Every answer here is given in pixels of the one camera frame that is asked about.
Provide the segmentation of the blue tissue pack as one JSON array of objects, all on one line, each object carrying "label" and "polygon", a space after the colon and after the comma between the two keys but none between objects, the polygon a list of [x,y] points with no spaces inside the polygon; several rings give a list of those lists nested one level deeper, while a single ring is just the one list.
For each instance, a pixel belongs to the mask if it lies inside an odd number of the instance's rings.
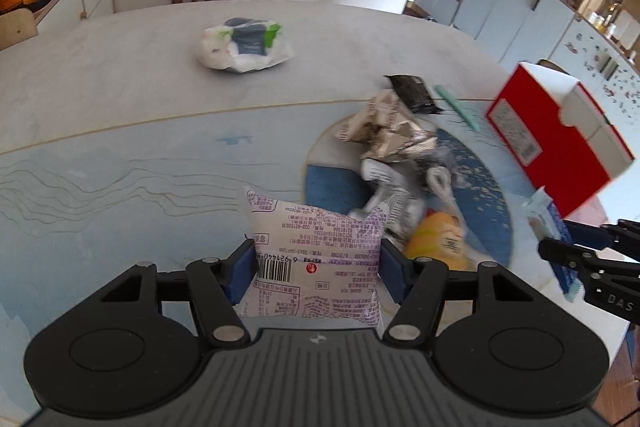
[{"label": "blue tissue pack", "polygon": [[[538,188],[523,207],[529,226],[538,241],[559,239],[564,243],[573,243],[572,236],[570,236],[570,232],[558,208],[556,208],[553,199],[544,191],[543,187]],[[550,261],[550,265],[565,299],[572,303],[582,287],[582,283],[578,280],[577,272],[552,261]]]}]

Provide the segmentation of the yellow capybara toy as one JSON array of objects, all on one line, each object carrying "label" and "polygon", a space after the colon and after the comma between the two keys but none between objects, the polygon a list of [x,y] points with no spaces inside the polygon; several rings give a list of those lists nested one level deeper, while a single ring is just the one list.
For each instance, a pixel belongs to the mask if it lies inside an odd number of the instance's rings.
[{"label": "yellow capybara toy", "polygon": [[408,259],[433,258],[451,270],[468,271],[472,261],[466,254],[465,228],[457,217],[445,211],[427,210],[404,251]]}]

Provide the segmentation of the white printed foil pouch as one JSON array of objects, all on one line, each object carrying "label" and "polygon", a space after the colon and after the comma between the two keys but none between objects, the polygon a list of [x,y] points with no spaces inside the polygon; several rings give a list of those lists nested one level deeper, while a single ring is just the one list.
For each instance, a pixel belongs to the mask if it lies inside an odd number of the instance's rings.
[{"label": "white printed foil pouch", "polygon": [[382,161],[363,159],[361,178],[374,185],[374,193],[361,208],[349,211],[349,217],[363,220],[376,207],[387,207],[384,235],[396,244],[406,245],[425,211],[419,187],[401,171]]}]

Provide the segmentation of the pink white snack packet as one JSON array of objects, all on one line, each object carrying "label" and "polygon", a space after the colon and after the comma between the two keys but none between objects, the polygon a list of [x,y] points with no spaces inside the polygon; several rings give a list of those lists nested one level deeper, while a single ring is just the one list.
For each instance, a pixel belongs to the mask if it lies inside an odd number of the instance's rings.
[{"label": "pink white snack packet", "polygon": [[355,219],[285,202],[247,187],[241,196],[256,274],[239,303],[242,317],[382,323],[378,267],[385,202]]}]

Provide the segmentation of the clear bag dark contents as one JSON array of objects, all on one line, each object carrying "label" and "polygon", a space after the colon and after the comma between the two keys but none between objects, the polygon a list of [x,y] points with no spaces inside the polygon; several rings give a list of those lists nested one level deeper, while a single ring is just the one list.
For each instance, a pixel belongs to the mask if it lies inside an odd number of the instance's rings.
[{"label": "clear bag dark contents", "polygon": [[465,184],[465,179],[460,171],[456,156],[454,156],[454,150],[448,145],[447,141],[442,141],[442,130],[436,132],[435,145],[422,152],[416,158],[413,159],[413,164],[416,166],[416,171],[419,173],[419,178],[423,183],[426,183],[427,171],[442,167],[445,168],[451,179],[451,185],[453,187],[462,187]]}]

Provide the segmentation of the gold foil snack bag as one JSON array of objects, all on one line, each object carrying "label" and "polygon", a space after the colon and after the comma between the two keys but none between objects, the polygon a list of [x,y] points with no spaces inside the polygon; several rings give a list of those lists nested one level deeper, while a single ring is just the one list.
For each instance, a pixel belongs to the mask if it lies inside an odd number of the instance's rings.
[{"label": "gold foil snack bag", "polygon": [[370,98],[366,107],[352,115],[335,136],[343,142],[364,145],[361,159],[385,164],[416,159],[437,146],[437,130],[433,126],[421,127],[390,89]]}]

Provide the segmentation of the mint green pen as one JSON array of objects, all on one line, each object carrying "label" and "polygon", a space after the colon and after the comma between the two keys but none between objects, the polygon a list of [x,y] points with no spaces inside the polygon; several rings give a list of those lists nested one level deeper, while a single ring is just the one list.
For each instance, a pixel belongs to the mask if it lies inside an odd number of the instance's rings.
[{"label": "mint green pen", "polygon": [[446,87],[436,84],[436,93],[460,116],[460,118],[475,132],[480,131],[480,125],[473,114]]}]

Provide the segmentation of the black snack packet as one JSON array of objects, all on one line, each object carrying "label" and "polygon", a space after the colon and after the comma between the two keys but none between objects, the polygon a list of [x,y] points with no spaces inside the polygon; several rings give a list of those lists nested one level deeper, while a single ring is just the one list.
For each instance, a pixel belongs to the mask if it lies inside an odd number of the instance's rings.
[{"label": "black snack packet", "polygon": [[413,114],[438,115],[442,109],[428,93],[422,78],[413,75],[386,75],[402,103]]}]

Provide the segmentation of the white green plastic bag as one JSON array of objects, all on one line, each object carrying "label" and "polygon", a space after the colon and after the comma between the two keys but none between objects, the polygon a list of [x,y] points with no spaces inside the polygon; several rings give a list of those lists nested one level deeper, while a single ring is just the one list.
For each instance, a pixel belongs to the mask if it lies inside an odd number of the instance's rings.
[{"label": "white green plastic bag", "polygon": [[204,30],[196,56],[209,69],[245,74],[292,60],[295,53],[274,20],[233,17]]}]

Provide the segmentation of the red white cardboard box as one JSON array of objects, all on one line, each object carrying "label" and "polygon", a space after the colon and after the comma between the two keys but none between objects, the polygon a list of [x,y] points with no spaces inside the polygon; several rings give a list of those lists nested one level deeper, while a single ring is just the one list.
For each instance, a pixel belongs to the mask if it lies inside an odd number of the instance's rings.
[{"label": "red white cardboard box", "polygon": [[623,135],[585,86],[544,65],[518,63],[486,117],[564,218],[634,162]]}]

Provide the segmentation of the blue round pattern table mat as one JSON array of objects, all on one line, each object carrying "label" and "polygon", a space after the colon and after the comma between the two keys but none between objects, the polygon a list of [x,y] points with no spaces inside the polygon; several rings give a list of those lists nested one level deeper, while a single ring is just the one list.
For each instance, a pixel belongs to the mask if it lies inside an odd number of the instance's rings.
[{"label": "blue round pattern table mat", "polygon": [[241,188],[300,202],[311,165],[357,169],[334,132],[355,101],[229,110],[41,144],[1,158],[1,421],[37,410],[24,351],[137,262],[180,270],[244,239]]}]

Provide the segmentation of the small wooden chair back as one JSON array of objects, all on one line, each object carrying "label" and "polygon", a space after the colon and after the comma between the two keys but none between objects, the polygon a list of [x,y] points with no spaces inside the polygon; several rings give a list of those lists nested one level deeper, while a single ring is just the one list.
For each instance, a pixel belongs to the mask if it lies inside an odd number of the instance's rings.
[{"label": "small wooden chair back", "polygon": [[0,50],[38,35],[36,20],[29,9],[19,9],[0,16]]}]

